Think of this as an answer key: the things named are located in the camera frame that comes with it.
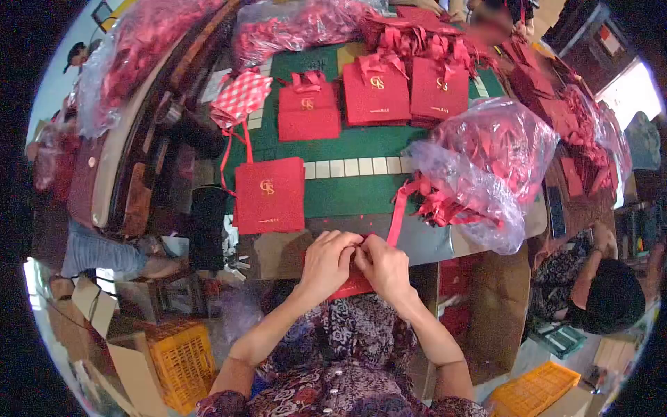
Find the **stack of red bags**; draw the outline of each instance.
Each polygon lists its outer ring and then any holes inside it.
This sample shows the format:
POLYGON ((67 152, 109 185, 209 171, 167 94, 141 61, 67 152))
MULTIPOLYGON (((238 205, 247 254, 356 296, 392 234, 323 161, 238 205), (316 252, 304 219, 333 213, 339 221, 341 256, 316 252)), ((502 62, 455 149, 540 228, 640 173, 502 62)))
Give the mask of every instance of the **stack of red bags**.
MULTIPOLYGON (((461 38, 454 53, 466 54, 461 38)), ((447 38, 434 35, 429 39, 429 57, 412 59, 410 95, 411 126, 427 129, 468 109, 468 71, 457 59, 447 64, 447 38)))
POLYGON ((344 65, 348 126, 405 125, 410 120, 407 78, 395 53, 374 53, 344 65))
POLYGON ((278 141, 335 139, 340 136, 338 101, 321 71, 292 73, 278 92, 278 141))
MULTIPOLYGON (((410 125, 431 128, 468 108, 468 77, 476 63, 496 61, 485 47, 432 12, 397 7, 399 18, 370 17, 362 25, 368 49, 405 61, 410 76, 410 125)), ((345 80, 346 93, 351 91, 345 80)))

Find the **person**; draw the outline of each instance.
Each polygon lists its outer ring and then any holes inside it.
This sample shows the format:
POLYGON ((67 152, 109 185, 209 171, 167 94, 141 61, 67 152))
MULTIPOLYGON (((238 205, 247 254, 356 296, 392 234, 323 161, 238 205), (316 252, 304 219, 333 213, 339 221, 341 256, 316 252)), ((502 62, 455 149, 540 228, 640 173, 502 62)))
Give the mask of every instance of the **person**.
POLYGON ((632 327, 657 298, 665 245, 654 246, 648 273, 639 278, 618 260, 616 238, 604 224, 595 223, 593 246, 583 233, 573 240, 571 250, 558 250, 536 270, 529 316, 594 334, 632 327))
POLYGON ((408 280, 407 255, 370 235, 323 232, 285 302, 234 343, 197 416, 487 416, 466 359, 408 280), (326 301, 350 258, 375 293, 326 301), (408 377, 417 341, 437 369, 430 408, 408 377), (255 373, 265 388, 251 395, 255 373))
POLYGON ((514 33, 526 39, 535 33, 534 7, 536 0, 470 0, 468 9, 477 18, 492 19, 502 27, 509 26, 514 33))
POLYGON ((84 62, 88 60, 90 54, 92 54, 99 47, 101 43, 102 39, 96 39, 92 41, 88 46, 86 46, 85 43, 83 42, 77 42, 76 44, 74 44, 74 46, 69 50, 69 53, 67 54, 67 65, 63 70, 63 74, 67 72, 69 67, 78 67, 79 73, 81 73, 81 66, 83 65, 84 62))

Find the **plastic bag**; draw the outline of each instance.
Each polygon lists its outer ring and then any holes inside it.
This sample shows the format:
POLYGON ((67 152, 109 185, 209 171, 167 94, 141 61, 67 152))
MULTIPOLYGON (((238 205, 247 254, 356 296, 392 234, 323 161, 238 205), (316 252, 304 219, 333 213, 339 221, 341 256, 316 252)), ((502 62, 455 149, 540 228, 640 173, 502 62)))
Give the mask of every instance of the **plastic bag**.
POLYGON ((209 296, 210 318, 216 318, 216 331, 211 340, 232 345, 264 317, 248 288, 231 288, 209 296))
POLYGON ((259 1, 237 14, 234 53, 239 67, 266 62, 280 51, 349 41, 368 13, 388 10, 387 0, 259 1))
POLYGON ((73 123, 50 123, 37 136, 33 187, 51 190, 57 201, 67 201, 80 140, 73 123))
POLYGON ((632 154, 628 139, 618 125, 614 110, 611 110, 604 101, 599 102, 598 107, 600 108, 602 134, 596 138, 596 141, 614 154, 620 170, 620 183, 624 184, 632 173, 632 154))
POLYGON ((119 108, 188 29, 224 0, 138 0, 83 64, 79 133, 99 137, 116 127, 119 108))
POLYGON ((516 253, 527 214, 542 187, 560 136, 519 101, 477 100, 442 122, 429 141, 407 149, 432 187, 481 218, 457 223, 476 243, 501 255, 516 253))

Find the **floral shirt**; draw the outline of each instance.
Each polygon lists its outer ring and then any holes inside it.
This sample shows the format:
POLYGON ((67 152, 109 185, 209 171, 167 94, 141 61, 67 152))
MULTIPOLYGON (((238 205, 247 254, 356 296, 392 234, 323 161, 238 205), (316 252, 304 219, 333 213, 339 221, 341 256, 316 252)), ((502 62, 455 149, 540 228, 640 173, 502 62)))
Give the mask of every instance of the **floral shirt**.
POLYGON ((326 302, 299 319, 257 370, 268 388, 251 400, 215 393, 199 417, 461 416, 487 417, 456 397, 428 408, 408 376, 415 334, 375 294, 326 302))

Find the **red bag bundle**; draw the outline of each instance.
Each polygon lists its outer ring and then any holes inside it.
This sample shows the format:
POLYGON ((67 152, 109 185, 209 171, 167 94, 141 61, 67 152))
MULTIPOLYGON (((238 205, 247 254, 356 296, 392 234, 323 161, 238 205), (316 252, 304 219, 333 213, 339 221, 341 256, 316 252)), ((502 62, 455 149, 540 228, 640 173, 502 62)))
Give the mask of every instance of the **red bag bundle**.
POLYGON ((411 117, 407 78, 393 53, 374 53, 344 65, 348 125, 405 125, 411 117))
POLYGON ((259 1, 237 14, 234 53, 240 67, 253 67, 276 52, 343 43, 385 8, 378 0, 259 1))
POLYGON ((396 14, 415 25, 423 27, 429 32, 437 32, 448 26, 445 25, 445 23, 449 22, 450 17, 447 13, 442 13, 442 15, 438 17, 430 10, 415 6, 396 6, 396 14))
POLYGON ((468 109, 468 72, 463 66, 414 58, 411 80, 411 126, 430 129, 468 109))
POLYGON ((340 113, 334 89, 321 71, 292 73, 292 84, 278 92, 280 142, 335 139, 340 136, 340 113))

